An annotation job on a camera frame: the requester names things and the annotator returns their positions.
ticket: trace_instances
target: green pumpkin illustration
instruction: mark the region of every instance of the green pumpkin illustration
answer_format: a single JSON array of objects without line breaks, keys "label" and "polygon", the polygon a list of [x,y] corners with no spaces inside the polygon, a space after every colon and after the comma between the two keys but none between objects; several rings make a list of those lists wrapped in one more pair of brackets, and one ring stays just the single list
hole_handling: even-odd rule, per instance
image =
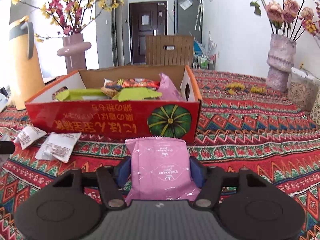
[{"label": "green pumpkin illustration", "polygon": [[191,127],[190,112],[178,105],[165,105],[153,110],[148,117],[149,130],[153,135],[181,138]]}]

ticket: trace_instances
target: slatted wood panel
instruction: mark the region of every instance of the slatted wood panel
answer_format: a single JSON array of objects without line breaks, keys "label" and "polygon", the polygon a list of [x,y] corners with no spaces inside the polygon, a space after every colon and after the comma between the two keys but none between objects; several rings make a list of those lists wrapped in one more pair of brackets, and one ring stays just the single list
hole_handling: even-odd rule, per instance
[{"label": "slatted wood panel", "polygon": [[193,44],[194,37],[188,35],[146,35],[146,64],[192,66]]}]

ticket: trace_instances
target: yellow kettle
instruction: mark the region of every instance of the yellow kettle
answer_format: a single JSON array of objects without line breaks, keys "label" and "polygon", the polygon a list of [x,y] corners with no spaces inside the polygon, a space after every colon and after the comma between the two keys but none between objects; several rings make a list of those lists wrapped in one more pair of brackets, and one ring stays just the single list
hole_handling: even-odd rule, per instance
[{"label": "yellow kettle", "polygon": [[9,25],[9,73],[12,101],[18,110],[25,101],[44,88],[32,22],[25,16]]}]

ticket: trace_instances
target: doorway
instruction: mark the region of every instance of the doorway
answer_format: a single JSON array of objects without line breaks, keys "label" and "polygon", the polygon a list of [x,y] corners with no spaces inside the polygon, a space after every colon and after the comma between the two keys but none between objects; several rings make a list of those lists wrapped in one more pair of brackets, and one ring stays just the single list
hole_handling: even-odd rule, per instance
[{"label": "doorway", "polygon": [[166,8],[166,1],[129,4],[133,64],[146,62],[146,35],[167,34]]}]

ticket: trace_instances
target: white packet with black text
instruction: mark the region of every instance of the white packet with black text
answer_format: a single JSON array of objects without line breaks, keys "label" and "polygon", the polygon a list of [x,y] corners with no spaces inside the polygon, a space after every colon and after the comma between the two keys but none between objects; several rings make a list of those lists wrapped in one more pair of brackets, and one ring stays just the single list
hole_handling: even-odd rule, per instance
[{"label": "white packet with black text", "polygon": [[16,139],[15,143],[20,143],[22,150],[26,149],[29,145],[33,144],[36,140],[45,136],[47,133],[34,126],[28,125],[23,128]]},{"label": "white packet with black text", "polygon": [[59,160],[67,163],[70,159],[76,142],[81,133],[54,133],[52,132],[41,148],[38,150],[35,158],[37,160]]}]

